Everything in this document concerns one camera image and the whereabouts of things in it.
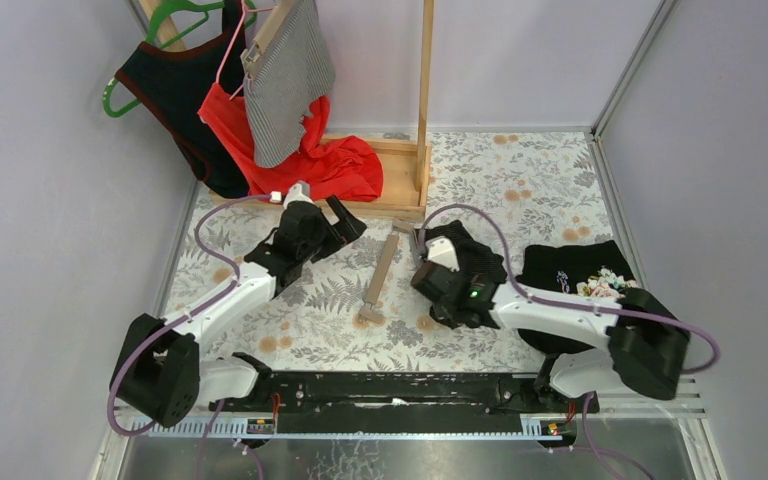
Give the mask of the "black underwear orange trim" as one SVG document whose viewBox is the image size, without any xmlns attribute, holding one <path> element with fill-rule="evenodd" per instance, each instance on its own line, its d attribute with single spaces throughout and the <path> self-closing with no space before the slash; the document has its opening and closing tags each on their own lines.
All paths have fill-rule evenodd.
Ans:
<svg viewBox="0 0 768 480">
<path fill-rule="evenodd" d="M 492 281 L 499 282 L 500 286 L 507 282 L 507 273 L 503 267 L 503 257 L 494 253 L 490 247 L 475 240 L 461 221 L 455 220 L 425 231 L 426 242 L 440 236 L 446 237 L 453 242 L 461 274 L 468 278 L 478 274 L 485 274 Z M 426 261 L 426 257 L 423 257 L 419 268 Z"/>
</svg>

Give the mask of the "grey striped underwear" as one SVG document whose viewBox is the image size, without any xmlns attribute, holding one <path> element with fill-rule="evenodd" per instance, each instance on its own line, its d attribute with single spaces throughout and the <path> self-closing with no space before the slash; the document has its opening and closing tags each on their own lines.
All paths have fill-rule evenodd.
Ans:
<svg viewBox="0 0 768 480">
<path fill-rule="evenodd" d="M 258 166 L 276 167 L 290 155 L 304 134 L 302 117 L 334 83 L 317 3 L 298 1 L 262 57 L 257 76 L 245 72 L 245 109 Z"/>
</svg>

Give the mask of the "wooden clip hanger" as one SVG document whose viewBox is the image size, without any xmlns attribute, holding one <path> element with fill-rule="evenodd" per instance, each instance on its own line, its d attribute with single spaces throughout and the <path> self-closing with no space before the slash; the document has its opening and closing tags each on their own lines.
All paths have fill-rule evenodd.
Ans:
<svg viewBox="0 0 768 480">
<path fill-rule="evenodd" d="M 248 48 L 241 55 L 242 65 L 249 77 L 257 76 L 262 57 L 297 4 L 297 0 L 278 0 Z"/>
</svg>

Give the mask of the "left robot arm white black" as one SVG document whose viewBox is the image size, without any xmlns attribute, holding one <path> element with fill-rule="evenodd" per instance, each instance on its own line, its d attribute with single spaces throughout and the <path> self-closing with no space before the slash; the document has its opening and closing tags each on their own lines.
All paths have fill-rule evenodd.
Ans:
<svg viewBox="0 0 768 480">
<path fill-rule="evenodd" d="M 327 204 L 335 223 L 307 198 L 287 199 L 278 225 L 197 304 L 178 310 L 172 319 L 142 314 L 131 322 L 107 400 L 107 420 L 116 433 L 131 433 L 116 419 L 117 400 L 147 416 L 152 425 L 169 428 L 197 405 L 266 398 L 272 370 L 265 363 L 248 354 L 209 361 L 202 355 L 233 322 L 298 280 L 306 263 L 326 259 L 365 233 L 366 224 L 337 197 L 328 197 Z"/>
</svg>

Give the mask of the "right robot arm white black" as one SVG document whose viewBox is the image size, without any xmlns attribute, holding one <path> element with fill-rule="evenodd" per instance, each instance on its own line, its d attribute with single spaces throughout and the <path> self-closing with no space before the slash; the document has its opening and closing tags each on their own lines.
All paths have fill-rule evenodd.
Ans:
<svg viewBox="0 0 768 480">
<path fill-rule="evenodd" d="M 646 290 L 631 288 L 619 299 L 574 297 L 467 278 L 430 261 L 411 285 L 447 326 L 537 332 L 585 345 L 561 352 L 549 368 L 549 386 L 566 397 L 622 388 L 655 400 L 676 396 L 690 331 Z"/>
</svg>

